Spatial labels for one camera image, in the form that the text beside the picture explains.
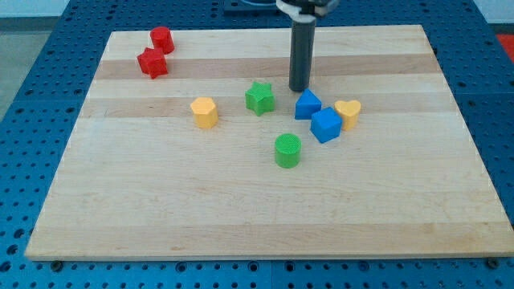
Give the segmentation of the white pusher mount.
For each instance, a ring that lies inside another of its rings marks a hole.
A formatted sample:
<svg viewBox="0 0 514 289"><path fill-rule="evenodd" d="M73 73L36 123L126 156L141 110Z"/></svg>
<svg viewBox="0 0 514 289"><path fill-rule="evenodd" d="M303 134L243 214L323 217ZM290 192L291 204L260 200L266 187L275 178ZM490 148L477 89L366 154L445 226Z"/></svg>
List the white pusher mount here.
<svg viewBox="0 0 514 289"><path fill-rule="evenodd" d="M276 0L276 7L293 21L314 21L334 11L340 0Z"/></svg>

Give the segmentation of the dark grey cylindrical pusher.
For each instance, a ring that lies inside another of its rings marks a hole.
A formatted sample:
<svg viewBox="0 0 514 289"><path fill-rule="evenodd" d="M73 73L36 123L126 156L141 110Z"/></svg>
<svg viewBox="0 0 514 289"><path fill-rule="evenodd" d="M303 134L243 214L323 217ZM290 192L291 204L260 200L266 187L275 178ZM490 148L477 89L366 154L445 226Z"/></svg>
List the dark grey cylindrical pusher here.
<svg viewBox="0 0 514 289"><path fill-rule="evenodd" d="M292 22L289 88L294 92L302 92L310 83L315 28L316 20Z"/></svg>

